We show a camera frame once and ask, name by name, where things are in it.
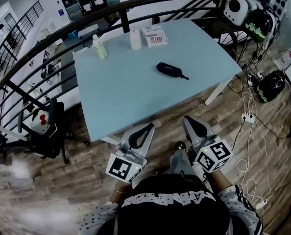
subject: white bottle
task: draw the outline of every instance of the white bottle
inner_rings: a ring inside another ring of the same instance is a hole
[[[101,42],[101,39],[97,37],[97,35],[93,35],[92,38],[93,38],[92,44],[96,48],[99,58],[100,59],[106,58],[107,52]]]
[[[133,50],[138,50],[141,48],[141,37],[138,29],[133,29],[129,33],[130,35],[130,45]]]

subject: polka dot sleeve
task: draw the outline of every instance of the polka dot sleeve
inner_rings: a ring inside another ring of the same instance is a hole
[[[81,220],[78,235],[96,235],[106,222],[116,218],[117,207],[118,204],[107,202],[103,206],[93,208]]]
[[[252,207],[250,202],[244,197],[243,190],[239,185],[230,186],[222,190],[218,194],[219,198],[224,202],[224,204],[229,209],[231,215],[231,224],[235,232],[229,232],[228,235],[239,234],[236,233],[237,227],[246,226],[249,231],[249,235],[260,235],[262,234],[262,221],[256,213],[255,209]]]

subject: power strip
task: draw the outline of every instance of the power strip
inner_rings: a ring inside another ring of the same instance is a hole
[[[242,113],[242,120],[248,123],[254,123],[254,116],[250,113]]]

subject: table leg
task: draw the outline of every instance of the table leg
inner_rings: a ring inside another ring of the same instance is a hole
[[[111,144],[114,144],[114,145],[118,145],[121,141],[120,138],[114,136],[114,135],[111,135],[111,136],[106,136],[104,138],[102,138],[101,140],[107,142],[107,143],[111,143]]]
[[[233,79],[234,76],[224,80],[221,82],[216,89],[212,92],[209,98],[205,101],[205,105],[210,105],[212,101],[224,90],[224,88],[228,85],[228,83]]]

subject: gray pants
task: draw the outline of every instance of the gray pants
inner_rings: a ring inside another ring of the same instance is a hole
[[[185,150],[178,150],[170,157],[171,174],[192,175],[196,176],[194,169],[191,167]]]

